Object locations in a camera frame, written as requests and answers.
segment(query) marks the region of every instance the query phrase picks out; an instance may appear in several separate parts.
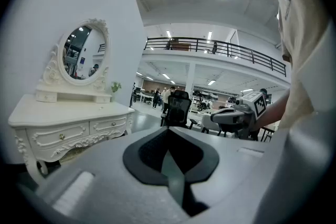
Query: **black mesh chair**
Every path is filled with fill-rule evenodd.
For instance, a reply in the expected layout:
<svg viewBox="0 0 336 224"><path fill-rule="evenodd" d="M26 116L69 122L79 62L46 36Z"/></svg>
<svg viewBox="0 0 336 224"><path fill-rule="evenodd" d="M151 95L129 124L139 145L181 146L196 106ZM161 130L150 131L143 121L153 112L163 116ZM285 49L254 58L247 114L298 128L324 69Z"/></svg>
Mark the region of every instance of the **black mesh chair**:
<svg viewBox="0 0 336 224"><path fill-rule="evenodd" d="M189 94L185 91L175 91L174 94L168 97L169 108L167 114L162 116L161 126L163 123L167 126L179 126L188 128L187 116L188 111L191 106L191 100L189 99ZM193 127L194 124L197 124L195 120L190 120L191 125L189 129Z"/></svg>

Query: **balcony railing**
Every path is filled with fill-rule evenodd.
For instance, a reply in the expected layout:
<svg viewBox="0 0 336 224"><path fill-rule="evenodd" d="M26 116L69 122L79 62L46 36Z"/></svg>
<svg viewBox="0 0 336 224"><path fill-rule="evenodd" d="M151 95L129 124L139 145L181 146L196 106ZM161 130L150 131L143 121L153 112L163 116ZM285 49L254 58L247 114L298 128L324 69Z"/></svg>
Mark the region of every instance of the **balcony railing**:
<svg viewBox="0 0 336 224"><path fill-rule="evenodd" d="M286 77L286 65L284 63L262 54L261 52L219 40L192 37L174 37L172 39L165 37L148 38L144 50L158 49L195 51L220 55L223 57L231 57L234 59L244 59L256 65L265 66Z"/></svg>
<svg viewBox="0 0 336 224"><path fill-rule="evenodd" d="M100 44L98 52L105 51L105 44Z"/></svg>

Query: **white vanity table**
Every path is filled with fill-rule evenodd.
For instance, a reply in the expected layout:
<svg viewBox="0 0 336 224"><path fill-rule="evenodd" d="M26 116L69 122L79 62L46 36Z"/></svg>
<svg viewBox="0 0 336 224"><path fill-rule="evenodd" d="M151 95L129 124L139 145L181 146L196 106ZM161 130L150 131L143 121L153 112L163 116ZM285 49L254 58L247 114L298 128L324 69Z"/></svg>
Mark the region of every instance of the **white vanity table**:
<svg viewBox="0 0 336 224"><path fill-rule="evenodd" d="M110 39L105 21L85 20L71 30L54 46L35 95L25 94L8 119L37 184L44 181L37 162L48 174L44 162L57 161L73 148L131 133L134 110L111 103L106 91ZM97 64L95 59L102 57L95 54L104 40L104 57ZM90 72L89 78L75 79L77 72Z"/></svg>
<svg viewBox="0 0 336 224"><path fill-rule="evenodd" d="M87 147L104 139L131 133L133 109L116 102L38 102L25 94L9 117L27 170L36 183L47 174L44 162L54 162L75 147Z"/></svg>

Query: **ornate mirror frame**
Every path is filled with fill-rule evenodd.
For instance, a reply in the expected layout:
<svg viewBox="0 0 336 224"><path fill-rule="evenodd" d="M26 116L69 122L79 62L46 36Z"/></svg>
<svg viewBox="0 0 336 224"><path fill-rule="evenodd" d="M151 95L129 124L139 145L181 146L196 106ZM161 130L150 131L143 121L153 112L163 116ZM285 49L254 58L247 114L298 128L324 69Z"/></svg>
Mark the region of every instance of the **ornate mirror frame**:
<svg viewBox="0 0 336 224"><path fill-rule="evenodd" d="M82 26L89 26L101 31L105 39L105 54L100 68L95 74L84 80L73 79L64 68L63 48L67 38L74 29ZM87 19L73 26L70 32L65 33L59 44L55 44L51 52L51 59L36 87L36 100L41 102L57 102L57 97L61 95L73 96L81 95L93 97L96 103L110 102L111 95L105 92L106 78L109 69L108 62L110 56L110 37L106 27L106 22L100 19Z"/></svg>

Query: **person's arm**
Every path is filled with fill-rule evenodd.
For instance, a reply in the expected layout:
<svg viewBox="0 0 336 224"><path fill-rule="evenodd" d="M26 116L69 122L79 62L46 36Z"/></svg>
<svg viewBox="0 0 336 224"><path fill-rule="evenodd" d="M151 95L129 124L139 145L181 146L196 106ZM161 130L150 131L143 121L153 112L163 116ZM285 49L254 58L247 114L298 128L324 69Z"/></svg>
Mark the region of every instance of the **person's arm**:
<svg viewBox="0 0 336 224"><path fill-rule="evenodd" d="M289 89L278 101L266 108L266 112L259 118L259 120L257 120L255 126L252 128L252 131L258 130L268 124L280 121L285 112L288 97Z"/></svg>

